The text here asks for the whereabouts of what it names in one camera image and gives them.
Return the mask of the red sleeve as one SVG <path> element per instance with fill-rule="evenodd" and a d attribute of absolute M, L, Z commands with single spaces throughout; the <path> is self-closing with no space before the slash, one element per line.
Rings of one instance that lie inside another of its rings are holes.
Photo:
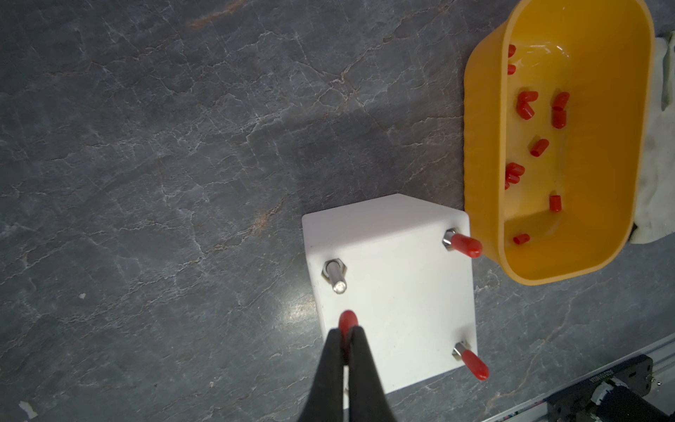
<path fill-rule="evenodd" d="M 462 362 L 479 381 L 487 381 L 490 377 L 488 366 L 470 350 L 465 342 L 455 344 L 453 356 Z"/>
<path fill-rule="evenodd" d="M 353 311 L 348 309 L 347 311 L 343 311 L 341 313 L 339 317 L 339 330 L 344 343 L 347 342 L 350 330 L 358 324 L 358 318 Z"/>
<path fill-rule="evenodd" d="M 448 251 L 458 251 L 469 258 L 479 258 L 483 255 L 483 245 L 474 237 L 460 233 L 457 228 L 446 231 L 442 244 Z"/>

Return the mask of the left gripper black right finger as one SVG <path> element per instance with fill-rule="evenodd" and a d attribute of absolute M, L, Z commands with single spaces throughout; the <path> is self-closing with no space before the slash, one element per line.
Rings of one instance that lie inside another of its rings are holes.
<path fill-rule="evenodd" d="M 396 421 L 381 385 L 374 358 L 361 326 L 348 336 L 349 420 Z"/>

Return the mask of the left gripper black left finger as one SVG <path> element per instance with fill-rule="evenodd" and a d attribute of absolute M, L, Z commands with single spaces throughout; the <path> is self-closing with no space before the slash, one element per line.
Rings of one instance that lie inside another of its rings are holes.
<path fill-rule="evenodd" d="M 304 421 L 342 421 L 345 357 L 339 329 L 329 331 L 323 345 L 307 403 L 300 417 Z"/>

